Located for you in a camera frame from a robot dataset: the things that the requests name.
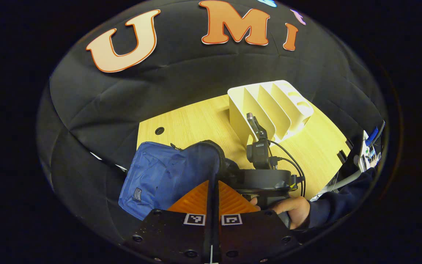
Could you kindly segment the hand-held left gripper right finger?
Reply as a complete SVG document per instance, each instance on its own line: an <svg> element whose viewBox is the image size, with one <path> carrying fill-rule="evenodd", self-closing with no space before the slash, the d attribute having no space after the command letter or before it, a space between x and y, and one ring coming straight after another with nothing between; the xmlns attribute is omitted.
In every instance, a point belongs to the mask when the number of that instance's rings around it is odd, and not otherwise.
<svg viewBox="0 0 422 264"><path fill-rule="evenodd" d="M218 182L218 241L222 263L269 263L300 246L272 210L260 210Z"/></svg>

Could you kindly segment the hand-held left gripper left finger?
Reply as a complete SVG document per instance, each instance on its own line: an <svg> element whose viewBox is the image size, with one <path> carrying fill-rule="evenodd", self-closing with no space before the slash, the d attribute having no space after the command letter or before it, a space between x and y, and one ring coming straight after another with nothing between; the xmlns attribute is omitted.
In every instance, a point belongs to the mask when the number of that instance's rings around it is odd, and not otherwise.
<svg viewBox="0 0 422 264"><path fill-rule="evenodd" d="M153 209L123 246L155 263L209 263L212 204L209 181L199 184L168 210Z"/></svg>

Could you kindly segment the blue schoolbag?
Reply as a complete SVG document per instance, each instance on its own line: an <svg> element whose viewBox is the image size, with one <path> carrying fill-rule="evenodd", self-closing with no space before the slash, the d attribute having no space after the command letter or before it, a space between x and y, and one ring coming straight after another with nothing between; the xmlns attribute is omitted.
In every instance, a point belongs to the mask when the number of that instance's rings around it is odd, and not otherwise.
<svg viewBox="0 0 422 264"><path fill-rule="evenodd" d="M239 169L223 149L204 140L184 149L143 142L136 151L119 194L119 206L139 220L153 209L169 209L209 179Z"/></svg>

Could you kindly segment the white plastic bookshelf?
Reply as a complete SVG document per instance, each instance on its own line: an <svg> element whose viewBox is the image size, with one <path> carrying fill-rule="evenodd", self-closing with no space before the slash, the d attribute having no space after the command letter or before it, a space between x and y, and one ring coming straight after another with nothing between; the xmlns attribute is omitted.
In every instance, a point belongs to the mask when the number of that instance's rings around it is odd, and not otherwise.
<svg viewBox="0 0 422 264"><path fill-rule="evenodd" d="M234 87L227 94L230 125L243 145L257 140L247 113L252 113L268 138L277 143L300 132L314 113L309 102L285 80Z"/></svg>

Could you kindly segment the white and blue device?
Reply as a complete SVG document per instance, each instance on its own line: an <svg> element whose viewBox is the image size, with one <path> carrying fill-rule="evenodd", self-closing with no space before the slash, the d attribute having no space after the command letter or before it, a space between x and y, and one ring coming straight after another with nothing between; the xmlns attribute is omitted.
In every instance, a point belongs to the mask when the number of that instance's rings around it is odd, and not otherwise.
<svg viewBox="0 0 422 264"><path fill-rule="evenodd" d="M380 158L381 152L375 150L377 141L380 139L386 122L383 121L380 128L375 128L371 134L366 131L362 132L361 149L357 158L357 164L360 172L375 167Z"/></svg>

